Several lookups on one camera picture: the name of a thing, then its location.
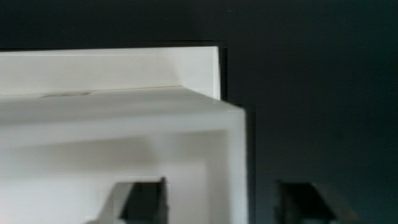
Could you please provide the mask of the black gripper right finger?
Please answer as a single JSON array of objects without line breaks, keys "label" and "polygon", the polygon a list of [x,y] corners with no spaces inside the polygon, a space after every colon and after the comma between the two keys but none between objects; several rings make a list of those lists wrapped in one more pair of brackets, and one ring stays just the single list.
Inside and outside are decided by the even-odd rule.
[{"label": "black gripper right finger", "polygon": [[277,182],[277,224],[355,224],[355,211],[330,187],[314,182]]}]

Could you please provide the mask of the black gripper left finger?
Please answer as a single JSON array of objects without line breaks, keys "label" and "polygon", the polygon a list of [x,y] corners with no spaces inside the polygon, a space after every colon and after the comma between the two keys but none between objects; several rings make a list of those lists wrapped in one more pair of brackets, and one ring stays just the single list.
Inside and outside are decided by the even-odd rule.
[{"label": "black gripper left finger", "polygon": [[87,224],[169,224],[167,178],[117,183]]}]

